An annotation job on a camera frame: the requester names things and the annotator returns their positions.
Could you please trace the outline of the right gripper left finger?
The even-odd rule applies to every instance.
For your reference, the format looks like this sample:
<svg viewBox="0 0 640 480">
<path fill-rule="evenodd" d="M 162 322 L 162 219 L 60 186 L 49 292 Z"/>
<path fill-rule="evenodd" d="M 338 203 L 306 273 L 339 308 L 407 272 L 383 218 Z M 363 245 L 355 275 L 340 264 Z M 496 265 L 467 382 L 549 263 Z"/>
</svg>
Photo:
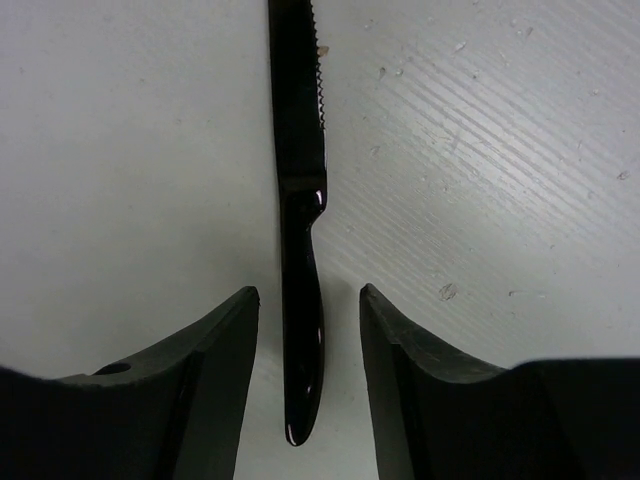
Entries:
<svg viewBox="0 0 640 480">
<path fill-rule="evenodd" d="M 97 372 L 1 371 L 5 479 L 230 479 L 257 346 L 245 287 L 202 319 Z"/>
</svg>

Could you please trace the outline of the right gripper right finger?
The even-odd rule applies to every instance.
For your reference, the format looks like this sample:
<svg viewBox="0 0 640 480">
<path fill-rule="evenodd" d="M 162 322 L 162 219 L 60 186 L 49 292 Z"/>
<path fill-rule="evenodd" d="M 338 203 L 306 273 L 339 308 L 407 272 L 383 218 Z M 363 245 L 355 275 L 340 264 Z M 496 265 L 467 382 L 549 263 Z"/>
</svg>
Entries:
<svg viewBox="0 0 640 480">
<path fill-rule="evenodd" d="M 504 369 L 407 318 L 375 286 L 360 335 L 383 479 L 635 479 L 639 362 Z"/>
</svg>

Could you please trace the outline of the black handled table knife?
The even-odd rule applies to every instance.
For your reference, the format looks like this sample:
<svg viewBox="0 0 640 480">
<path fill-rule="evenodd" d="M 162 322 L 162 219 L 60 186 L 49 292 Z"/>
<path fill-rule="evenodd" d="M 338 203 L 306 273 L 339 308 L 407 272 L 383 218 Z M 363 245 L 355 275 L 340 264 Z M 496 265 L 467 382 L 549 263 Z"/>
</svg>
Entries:
<svg viewBox="0 0 640 480">
<path fill-rule="evenodd" d="M 270 1 L 273 135 L 279 196 L 285 437 L 310 437 L 322 395 L 325 322 L 312 227 L 327 206 L 324 95 L 312 2 Z"/>
</svg>

